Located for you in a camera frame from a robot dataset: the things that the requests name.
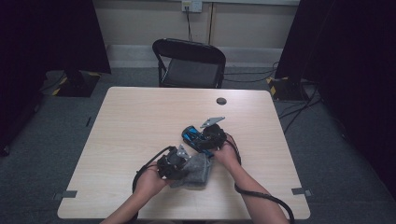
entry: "white wall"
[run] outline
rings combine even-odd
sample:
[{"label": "white wall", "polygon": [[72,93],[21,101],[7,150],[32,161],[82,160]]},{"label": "white wall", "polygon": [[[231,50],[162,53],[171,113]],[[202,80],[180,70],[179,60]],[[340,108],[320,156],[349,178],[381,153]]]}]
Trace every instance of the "white wall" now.
[{"label": "white wall", "polygon": [[[227,62],[257,65],[262,63],[262,58],[268,61],[265,64],[276,62],[285,45],[299,1],[235,2],[238,0],[204,1],[202,13],[191,13],[193,41],[225,49]],[[95,0],[94,5],[105,44],[117,45],[112,48],[117,50],[120,46],[128,46],[123,55],[128,55],[133,51],[131,48],[137,46],[139,50],[147,50],[142,55],[147,54],[154,61],[149,51],[155,40],[164,37],[189,38],[187,17],[181,12],[180,1]],[[247,57],[250,49],[259,52],[259,55]],[[239,57],[236,52],[244,54]],[[117,52],[111,52],[111,55],[120,57]]]}]

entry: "black device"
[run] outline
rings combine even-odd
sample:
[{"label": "black device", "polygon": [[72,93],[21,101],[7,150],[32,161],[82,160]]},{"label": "black device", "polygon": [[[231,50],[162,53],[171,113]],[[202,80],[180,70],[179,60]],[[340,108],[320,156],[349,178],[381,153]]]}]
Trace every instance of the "black device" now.
[{"label": "black device", "polygon": [[207,157],[213,157],[209,151],[223,145],[227,136],[218,124],[204,128],[200,133],[194,126],[189,126],[181,133],[183,141],[199,153],[205,153]]},{"label": "black device", "polygon": [[171,180],[182,179],[188,174],[187,171],[182,170],[186,162],[187,160],[185,158],[177,154],[176,147],[170,147],[169,153],[157,160],[158,175],[161,178],[165,177]]}]

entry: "hand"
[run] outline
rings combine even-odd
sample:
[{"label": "hand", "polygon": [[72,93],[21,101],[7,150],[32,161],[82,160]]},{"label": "hand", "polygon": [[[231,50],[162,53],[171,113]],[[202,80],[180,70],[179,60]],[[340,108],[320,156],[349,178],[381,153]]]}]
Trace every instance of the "hand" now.
[{"label": "hand", "polygon": [[212,153],[215,155],[216,160],[223,164],[227,169],[230,165],[238,163],[235,151],[230,143],[236,147],[236,143],[233,138],[229,134],[227,134],[227,141],[224,142],[224,144],[221,146],[221,149],[212,150]]},{"label": "hand", "polygon": [[157,162],[154,161],[137,180],[134,193],[144,194],[151,198],[158,194],[166,185],[170,183],[171,181],[160,178],[158,175]]}]

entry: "power cord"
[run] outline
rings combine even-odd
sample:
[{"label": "power cord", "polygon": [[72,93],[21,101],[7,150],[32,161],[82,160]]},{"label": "power cord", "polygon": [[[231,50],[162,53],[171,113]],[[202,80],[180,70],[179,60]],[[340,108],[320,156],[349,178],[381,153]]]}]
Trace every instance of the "power cord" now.
[{"label": "power cord", "polygon": [[279,62],[273,63],[272,70],[266,71],[266,72],[224,73],[224,76],[229,76],[229,75],[255,75],[255,74],[261,75],[261,74],[268,74],[268,73],[270,73],[270,75],[268,75],[268,76],[266,76],[266,77],[263,77],[263,78],[260,78],[260,79],[249,80],[249,81],[240,81],[240,80],[232,80],[232,79],[224,78],[223,80],[224,80],[224,81],[231,81],[231,82],[246,82],[246,83],[263,81],[263,80],[267,79],[268,77],[270,77],[270,76],[276,71],[275,65],[276,65],[277,63],[279,63]]},{"label": "power cord", "polygon": [[229,141],[228,139],[225,139],[224,142],[230,144],[230,146],[233,148],[233,151],[234,151],[235,154],[236,154],[236,159],[238,160],[238,163],[239,163],[240,165],[242,165],[241,155],[239,155],[239,149],[238,149],[238,146],[236,145],[235,141],[233,140],[233,143],[232,143],[232,142]]},{"label": "power cord", "polygon": [[305,104],[302,108],[300,108],[300,109],[298,109],[298,110],[295,110],[295,111],[293,111],[293,112],[289,112],[288,114],[279,117],[279,119],[283,119],[283,118],[285,118],[286,116],[288,116],[288,115],[290,115],[290,114],[292,114],[292,113],[297,113],[297,114],[293,117],[293,119],[289,122],[288,126],[286,126],[285,130],[283,131],[283,134],[285,134],[285,133],[288,131],[288,129],[289,129],[289,127],[291,126],[291,124],[297,119],[297,117],[303,112],[303,110],[305,110],[306,108],[308,108],[309,106],[311,106],[309,103],[311,103],[311,101],[314,99],[315,93],[317,92],[317,90],[318,90],[318,85],[315,87],[314,93],[312,93],[311,97],[309,97],[308,101],[306,102],[306,104]]},{"label": "power cord", "polygon": [[233,187],[235,188],[236,192],[238,192],[240,194],[245,194],[245,195],[253,196],[253,197],[257,197],[257,198],[263,198],[263,199],[270,200],[270,201],[272,201],[274,203],[278,203],[279,205],[284,207],[285,210],[288,212],[290,224],[294,224],[294,222],[295,222],[294,214],[291,211],[291,208],[286,203],[284,203],[282,200],[280,200],[280,199],[278,199],[278,198],[276,198],[276,197],[274,197],[272,195],[269,195],[269,194],[264,194],[264,193],[261,193],[261,192],[240,189],[236,184],[234,184]]},{"label": "power cord", "polygon": [[297,104],[290,105],[290,106],[284,108],[284,109],[282,110],[282,112],[278,115],[278,117],[279,117],[279,118],[280,118],[280,117],[283,118],[283,114],[284,114],[288,109],[293,108],[293,107],[295,107],[295,106],[303,105],[303,104],[305,104],[305,103],[304,103],[304,102],[302,102],[302,103],[297,103]]},{"label": "power cord", "polygon": [[55,84],[59,83],[62,80],[63,77],[64,77],[64,72],[62,73],[62,75],[56,81],[54,81],[53,83],[49,84],[47,87],[43,87],[39,91],[46,91],[47,89],[55,86]]},{"label": "power cord", "polygon": [[191,34],[191,28],[190,28],[190,8],[189,7],[184,7],[186,10],[186,15],[187,15],[187,23],[189,24],[189,40],[192,42],[192,34]]}]

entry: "person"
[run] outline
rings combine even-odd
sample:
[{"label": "person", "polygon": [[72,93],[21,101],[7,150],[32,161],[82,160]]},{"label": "person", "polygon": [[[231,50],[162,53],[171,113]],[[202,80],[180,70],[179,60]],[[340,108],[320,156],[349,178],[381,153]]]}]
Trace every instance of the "person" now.
[{"label": "person", "polygon": [[[239,164],[233,146],[231,146],[231,144],[236,146],[235,141],[228,134],[227,140],[228,141],[224,142],[220,150],[212,150],[215,159],[227,169],[233,177],[235,184],[240,189],[269,194],[268,190],[251,177]],[[134,194],[101,223],[114,224],[128,222],[152,197],[170,183],[170,181],[159,177],[156,166],[150,166],[137,181]],[[244,194],[242,194],[242,198],[254,223],[289,223],[277,203]]]}]

